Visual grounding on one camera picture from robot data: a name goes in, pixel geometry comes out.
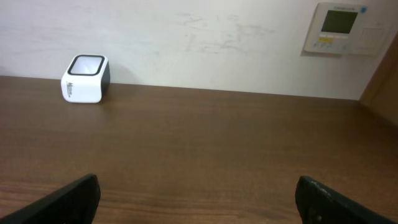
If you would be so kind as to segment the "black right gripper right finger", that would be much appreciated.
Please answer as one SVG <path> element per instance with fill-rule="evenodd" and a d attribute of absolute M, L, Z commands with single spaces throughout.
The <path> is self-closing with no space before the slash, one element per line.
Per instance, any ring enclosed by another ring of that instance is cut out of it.
<path fill-rule="evenodd" d="M 302 222 L 306 224 L 395 224 L 305 175 L 297 182 L 295 203 Z"/>

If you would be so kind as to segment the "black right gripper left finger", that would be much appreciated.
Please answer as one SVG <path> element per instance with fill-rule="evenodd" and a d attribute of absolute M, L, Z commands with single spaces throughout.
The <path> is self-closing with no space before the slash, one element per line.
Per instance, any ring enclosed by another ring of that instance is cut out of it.
<path fill-rule="evenodd" d="M 91 224 L 100 198 L 98 178 L 94 174 L 88 174 L 2 217 L 1 224 Z"/>

